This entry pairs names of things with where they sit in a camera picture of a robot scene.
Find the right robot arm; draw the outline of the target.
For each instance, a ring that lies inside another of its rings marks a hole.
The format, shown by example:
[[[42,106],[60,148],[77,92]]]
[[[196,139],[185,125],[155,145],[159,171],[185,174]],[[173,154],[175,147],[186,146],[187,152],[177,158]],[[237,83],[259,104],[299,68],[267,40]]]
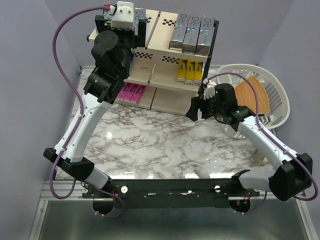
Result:
[[[313,178],[313,160],[307,154],[299,154],[274,136],[259,121],[255,112],[245,105],[238,104],[233,86],[221,83],[207,89],[207,95],[192,97],[186,116],[197,121],[214,117],[239,132],[251,141],[271,163],[274,173],[262,174],[247,170],[230,183],[230,191],[241,196],[248,189],[273,193],[279,200],[296,198],[302,191],[313,187],[312,201],[318,197],[319,188]]]

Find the pink toothpaste box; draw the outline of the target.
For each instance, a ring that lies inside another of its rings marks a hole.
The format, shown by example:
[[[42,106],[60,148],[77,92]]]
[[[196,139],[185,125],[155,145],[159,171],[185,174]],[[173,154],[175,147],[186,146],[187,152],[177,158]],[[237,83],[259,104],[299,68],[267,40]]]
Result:
[[[130,103],[131,102],[131,98],[133,97],[133,95],[135,94],[136,92],[136,89],[139,85],[138,84],[131,84],[128,91],[126,92],[124,98],[123,98],[123,101],[125,103]]]
[[[135,92],[133,93],[132,97],[130,98],[130,103],[134,104],[134,105],[138,105],[146,88],[147,88],[146,85],[139,84],[136,87]]]
[[[127,92],[130,90],[131,87],[131,83],[126,82],[125,85],[123,86],[123,88],[121,89],[121,91],[119,92],[118,96],[117,96],[117,100],[124,102],[124,98],[127,94]]]

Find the pink toothpaste box back side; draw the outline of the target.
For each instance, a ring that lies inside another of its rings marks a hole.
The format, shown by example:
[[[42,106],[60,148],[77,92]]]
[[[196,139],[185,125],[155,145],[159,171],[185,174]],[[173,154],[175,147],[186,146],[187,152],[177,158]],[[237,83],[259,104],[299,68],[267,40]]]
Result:
[[[133,93],[132,97],[130,98],[130,103],[134,104],[134,105],[138,105],[146,88],[147,88],[146,85],[139,84],[136,87],[135,92]]]

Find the silver blue R&O box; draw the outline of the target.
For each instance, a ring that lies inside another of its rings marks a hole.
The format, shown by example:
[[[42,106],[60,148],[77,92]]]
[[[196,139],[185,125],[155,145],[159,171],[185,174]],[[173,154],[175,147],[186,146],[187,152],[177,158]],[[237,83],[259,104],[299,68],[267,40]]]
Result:
[[[112,19],[112,15],[108,14],[107,12],[105,12],[103,14],[103,18],[106,20],[106,21],[110,21]]]

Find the red R&O toothpaste box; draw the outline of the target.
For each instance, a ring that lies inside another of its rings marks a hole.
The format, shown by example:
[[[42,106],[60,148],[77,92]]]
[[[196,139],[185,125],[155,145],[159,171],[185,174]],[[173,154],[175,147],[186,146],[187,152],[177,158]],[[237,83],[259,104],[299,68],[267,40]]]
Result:
[[[202,16],[197,39],[195,54],[207,56],[210,52],[213,34],[214,34],[214,21],[213,17]]]

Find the yellow toothpaste box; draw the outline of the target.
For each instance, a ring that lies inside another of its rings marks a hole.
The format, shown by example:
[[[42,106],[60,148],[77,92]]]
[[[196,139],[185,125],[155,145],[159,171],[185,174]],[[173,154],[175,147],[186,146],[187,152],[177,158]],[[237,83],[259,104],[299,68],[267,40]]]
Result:
[[[195,61],[194,64],[194,75],[193,75],[193,85],[200,86],[203,78],[203,62]]]
[[[177,82],[178,83],[185,83],[185,81],[186,81],[187,64],[188,64],[187,59],[185,59],[185,58],[179,59],[178,70],[177,70]]]
[[[188,59],[186,65],[185,81],[186,85],[193,85],[195,74],[195,60]]]

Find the red toothpaste box barcode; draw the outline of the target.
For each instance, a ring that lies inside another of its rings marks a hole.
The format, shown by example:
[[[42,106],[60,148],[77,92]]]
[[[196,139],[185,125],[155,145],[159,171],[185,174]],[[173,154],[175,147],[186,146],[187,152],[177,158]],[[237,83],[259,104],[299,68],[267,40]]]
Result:
[[[181,51],[185,38],[190,13],[179,12],[169,41],[169,49]]]

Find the silver red R&O box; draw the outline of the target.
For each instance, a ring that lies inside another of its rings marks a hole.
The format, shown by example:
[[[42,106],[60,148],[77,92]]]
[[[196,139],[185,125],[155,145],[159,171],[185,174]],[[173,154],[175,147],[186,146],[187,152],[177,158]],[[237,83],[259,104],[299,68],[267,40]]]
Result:
[[[184,40],[182,43],[182,53],[194,55],[196,52],[198,36],[202,17],[191,15],[188,20]]]

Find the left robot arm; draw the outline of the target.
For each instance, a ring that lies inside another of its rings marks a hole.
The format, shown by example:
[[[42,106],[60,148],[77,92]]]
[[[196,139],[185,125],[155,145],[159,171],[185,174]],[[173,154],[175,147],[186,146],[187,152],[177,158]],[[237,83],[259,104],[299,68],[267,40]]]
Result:
[[[80,106],[62,139],[53,148],[46,148],[43,156],[56,163],[75,180],[93,185],[101,198],[111,191],[110,177],[84,157],[86,146],[97,124],[113,105],[130,75],[132,50],[145,47],[147,20],[121,22],[113,17],[105,26],[103,17],[95,17],[98,34],[91,55],[95,68],[83,88]]]

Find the light blue toothpaste box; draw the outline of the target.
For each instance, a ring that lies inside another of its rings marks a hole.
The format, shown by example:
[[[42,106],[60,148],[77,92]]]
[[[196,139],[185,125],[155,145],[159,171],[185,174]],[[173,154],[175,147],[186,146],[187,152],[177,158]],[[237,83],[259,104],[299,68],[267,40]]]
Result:
[[[131,55],[130,55],[130,65],[133,64],[134,58],[135,58],[135,52],[132,51],[132,52],[131,52]]]

